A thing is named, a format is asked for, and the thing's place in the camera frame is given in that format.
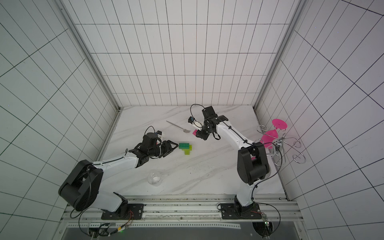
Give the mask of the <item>pink wine glass upper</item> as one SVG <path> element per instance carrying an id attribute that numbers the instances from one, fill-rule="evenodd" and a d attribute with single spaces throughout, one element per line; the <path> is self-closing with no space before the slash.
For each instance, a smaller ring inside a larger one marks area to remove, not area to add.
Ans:
<path id="1" fill-rule="evenodd" d="M 288 127 L 287 123 L 280 119 L 273 119 L 272 124 L 277 130 L 285 131 Z"/>

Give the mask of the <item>pink wine glass lower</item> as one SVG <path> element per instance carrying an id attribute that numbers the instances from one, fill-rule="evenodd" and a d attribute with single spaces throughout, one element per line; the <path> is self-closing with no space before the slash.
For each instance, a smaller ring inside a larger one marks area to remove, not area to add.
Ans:
<path id="1" fill-rule="evenodd" d="M 273 148 L 273 141 L 277 140 L 279 138 L 277 130 L 270 130 L 262 136 L 260 142 L 264 144 L 264 147 L 266 149 L 272 149 Z"/>

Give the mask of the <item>chrome glass holder stand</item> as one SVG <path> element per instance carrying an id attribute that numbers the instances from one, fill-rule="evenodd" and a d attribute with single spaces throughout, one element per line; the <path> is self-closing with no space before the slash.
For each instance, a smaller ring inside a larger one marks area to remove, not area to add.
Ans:
<path id="1" fill-rule="evenodd" d="M 273 128 L 269 129 L 267 126 L 264 125 L 258 125 L 257 131 L 258 133 L 264 135 L 264 133 L 270 131 L 270 130 L 277 130 L 272 125 Z M 297 164 L 305 164 L 307 162 L 306 156 L 300 151 L 302 147 L 302 143 L 295 137 L 288 137 L 287 133 L 282 130 L 277 130 L 279 138 L 275 141 L 273 141 L 273 148 L 272 149 L 266 149 L 267 156 L 271 156 L 272 161 L 275 166 L 281 167 L 282 165 L 285 165 L 287 160 L 287 152 L 286 148 L 288 150 L 293 150 L 294 154 L 292 155 L 292 160 L 296 162 Z"/>

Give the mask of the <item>metal fork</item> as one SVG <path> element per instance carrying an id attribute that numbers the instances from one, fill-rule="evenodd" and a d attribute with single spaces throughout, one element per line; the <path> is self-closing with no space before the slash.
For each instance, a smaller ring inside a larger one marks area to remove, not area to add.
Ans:
<path id="1" fill-rule="evenodd" d="M 169 123 L 169 124 L 171 124 L 171 125 L 173 125 L 173 126 L 179 128 L 179 129 L 183 130 L 184 133 L 190 133 L 190 132 L 191 132 L 190 130 L 185 129 L 185 128 L 182 128 L 182 127 L 180 127 L 180 126 L 178 126 L 178 125 L 176 125 L 176 124 L 174 124 L 174 123 L 172 123 L 172 122 L 170 122 L 170 121 L 167 121 L 167 123 Z"/>

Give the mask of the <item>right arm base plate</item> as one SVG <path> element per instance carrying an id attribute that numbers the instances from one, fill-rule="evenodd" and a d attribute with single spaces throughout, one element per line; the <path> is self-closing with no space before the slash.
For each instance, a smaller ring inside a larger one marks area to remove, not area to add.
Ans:
<path id="1" fill-rule="evenodd" d="M 260 220 L 262 218 L 259 205 L 256 203 L 246 207 L 237 203 L 222 203 L 218 205 L 218 209 L 223 220 Z"/>

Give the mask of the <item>lime lego brick front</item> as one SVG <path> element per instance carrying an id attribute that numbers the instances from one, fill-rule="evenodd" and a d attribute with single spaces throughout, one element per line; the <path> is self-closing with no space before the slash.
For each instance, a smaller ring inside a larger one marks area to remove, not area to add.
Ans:
<path id="1" fill-rule="evenodd" d="M 192 150 L 192 145 L 189 145 L 188 149 L 184 149 L 185 155 L 190 155 L 191 150 Z"/>

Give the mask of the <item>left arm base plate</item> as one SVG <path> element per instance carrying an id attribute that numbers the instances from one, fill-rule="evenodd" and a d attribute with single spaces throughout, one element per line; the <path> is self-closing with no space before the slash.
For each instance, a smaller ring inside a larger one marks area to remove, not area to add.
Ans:
<path id="1" fill-rule="evenodd" d="M 103 211 L 102 220 L 141 220 L 144 204 L 128 204 L 123 202 L 115 212 Z"/>

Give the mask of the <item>dark green lego brick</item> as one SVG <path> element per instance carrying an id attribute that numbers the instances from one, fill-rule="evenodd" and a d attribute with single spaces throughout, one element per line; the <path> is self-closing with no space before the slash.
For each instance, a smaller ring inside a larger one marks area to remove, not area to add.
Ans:
<path id="1" fill-rule="evenodd" d="M 189 143 L 179 143 L 179 149 L 189 150 L 191 145 Z"/>

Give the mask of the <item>clear glass cup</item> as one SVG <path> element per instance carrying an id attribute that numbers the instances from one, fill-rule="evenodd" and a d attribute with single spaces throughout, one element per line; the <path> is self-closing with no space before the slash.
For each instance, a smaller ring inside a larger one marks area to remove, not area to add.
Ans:
<path id="1" fill-rule="evenodd" d="M 159 171 L 152 170 L 147 176 L 147 181 L 150 185 L 158 187 L 162 183 L 163 177 Z"/>

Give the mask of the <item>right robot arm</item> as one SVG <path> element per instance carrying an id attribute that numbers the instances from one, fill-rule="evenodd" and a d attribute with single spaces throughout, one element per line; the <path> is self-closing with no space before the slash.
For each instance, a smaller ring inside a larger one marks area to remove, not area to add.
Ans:
<path id="1" fill-rule="evenodd" d="M 202 123 L 193 116 L 188 119 L 188 123 L 196 128 L 194 135 L 205 141 L 212 135 L 216 140 L 227 141 L 238 151 L 237 173 L 243 183 L 235 195 L 234 207 L 239 214 L 246 212 L 254 205 L 255 183 L 266 180 L 271 173 L 264 144 L 246 138 L 233 127 L 227 117 L 217 115 L 212 106 L 204 107 L 202 113 Z"/>

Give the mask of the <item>pink wine glass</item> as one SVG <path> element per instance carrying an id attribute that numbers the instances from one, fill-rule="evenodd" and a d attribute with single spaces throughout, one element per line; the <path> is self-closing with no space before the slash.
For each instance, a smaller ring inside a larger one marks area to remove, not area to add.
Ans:
<path id="1" fill-rule="evenodd" d="M 273 148 L 273 141 L 277 140 L 279 138 L 277 130 L 270 130 L 262 136 L 260 142 L 264 144 L 264 147 L 266 149 L 272 149 Z"/>
<path id="2" fill-rule="evenodd" d="M 277 130 L 285 131 L 288 127 L 287 123 L 280 119 L 273 119 L 272 124 Z"/>

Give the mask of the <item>aluminium mounting rail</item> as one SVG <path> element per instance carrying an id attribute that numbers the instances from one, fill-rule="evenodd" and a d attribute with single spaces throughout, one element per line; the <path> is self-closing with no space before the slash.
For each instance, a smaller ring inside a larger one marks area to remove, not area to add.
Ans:
<path id="1" fill-rule="evenodd" d="M 76 215 L 71 207 L 67 207 L 60 222 L 60 228 L 78 228 L 83 231 L 97 228 L 106 223 L 109 228 L 116 228 L 128 223 L 130 227 L 224 227 L 235 228 L 242 222 L 273 222 L 278 225 L 283 222 L 302 222 L 304 220 L 296 202 L 285 198 L 266 196 L 256 200 L 262 213 L 260 220 L 223 220 L 218 209 L 219 204 L 231 204 L 231 196 L 183 196 L 183 197 L 132 197 L 129 204 L 144 204 L 141 220 L 102 220 L 103 211 L 88 209 L 81 216 Z"/>

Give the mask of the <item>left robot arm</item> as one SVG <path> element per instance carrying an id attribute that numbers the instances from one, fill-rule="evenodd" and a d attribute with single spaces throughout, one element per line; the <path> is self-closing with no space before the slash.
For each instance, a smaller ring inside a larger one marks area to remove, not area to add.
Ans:
<path id="1" fill-rule="evenodd" d="M 116 192 L 101 190 L 102 182 L 115 174 L 138 168 L 150 159 L 164 158 L 178 147 L 177 143 L 164 141 L 160 131 L 147 133 L 140 143 L 120 157 L 98 162 L 78 162 L 60 186 L 58 194 L 78 212 L 87 208 L 119 212 L 127 200 Z"/>

